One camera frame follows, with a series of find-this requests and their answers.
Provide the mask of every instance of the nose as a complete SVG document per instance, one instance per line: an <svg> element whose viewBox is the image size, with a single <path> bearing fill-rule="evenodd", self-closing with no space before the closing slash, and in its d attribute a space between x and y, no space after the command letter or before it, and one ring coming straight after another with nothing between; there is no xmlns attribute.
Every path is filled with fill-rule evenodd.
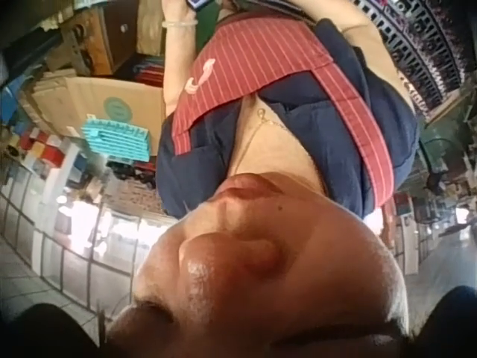
<svg viewBox="0 0 477 358"><path fill-rule="evenodd" d="M192 308L189 318L210 319L240 294L274 276L281 263L278 246L268 239L208 233L179 248L178 295Z"/></svg>

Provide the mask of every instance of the phone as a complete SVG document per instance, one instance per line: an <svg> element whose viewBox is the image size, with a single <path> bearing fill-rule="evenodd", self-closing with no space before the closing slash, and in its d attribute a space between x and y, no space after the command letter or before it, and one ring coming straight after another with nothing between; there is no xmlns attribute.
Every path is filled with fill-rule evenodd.
<svg viewBox="0 0 477 358"><path fill-rule="evenodd" d="M190 6L195 11L199 11L202 7L207 6L214 0L186 0L187 5Z"/></svg>

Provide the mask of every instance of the red apron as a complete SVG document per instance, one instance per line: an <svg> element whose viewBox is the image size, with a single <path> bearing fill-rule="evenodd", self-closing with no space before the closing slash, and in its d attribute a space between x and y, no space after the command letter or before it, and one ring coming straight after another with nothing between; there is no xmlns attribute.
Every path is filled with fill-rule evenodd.
<svg viewBox="0 0 477 358"><path fill-rule="evenodd" d="M258 17L221 26L194 62L192 77L214 59L212 74L195 94L179 98L172 139L176 155L191 150L189 129L213 108L257 92L296 72L310 71L341 114L366 166L375 207L394 191L388 147L366 103L308 26L293 19Z"/></svg>

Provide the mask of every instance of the tiled floor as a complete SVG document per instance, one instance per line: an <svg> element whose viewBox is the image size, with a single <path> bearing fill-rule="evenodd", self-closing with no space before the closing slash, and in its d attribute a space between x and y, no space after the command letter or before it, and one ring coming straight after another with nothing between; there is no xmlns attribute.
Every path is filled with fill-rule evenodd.
<svg viewBox="0 0 477 358"><path fill-rule="evenodd" d="M38 303L50 303L63 308L81 324L84 330L98 340L95 315L51 288L32 272L0 238L0 308L4 319L9 321L21 311Z"/></svg>
<svg viewBox="0 0 477 358"><path fill-rule="evenodd" d="M448 291L456 286L476 287L477 248L459 233L445 236L419 267L419 274L407 276L410 327L419 330Z"/></svg>

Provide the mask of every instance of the navy blue vest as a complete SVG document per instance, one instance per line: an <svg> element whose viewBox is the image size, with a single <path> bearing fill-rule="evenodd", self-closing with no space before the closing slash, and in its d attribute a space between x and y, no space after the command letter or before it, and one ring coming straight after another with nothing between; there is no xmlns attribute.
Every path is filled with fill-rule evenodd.
<svg viewBox="0 0 477 358"><path fill-rule="evenodd" d="M372 110L383 133L394 169L394 187L406 179L417 148L415 115L401 95L367 67L328 19L314 28L341 71ZM332 200L364 217L374 208L373 190L364 163L340 114L320 84L300 72L261 89L258 96L280 117L308 151L323 176ZM227 177L241 102L232 101L206 113L190 130L192 150L175 155L172 113L162 127L157 155L157 188L166 212L183 217L210 198Z"/></svg>

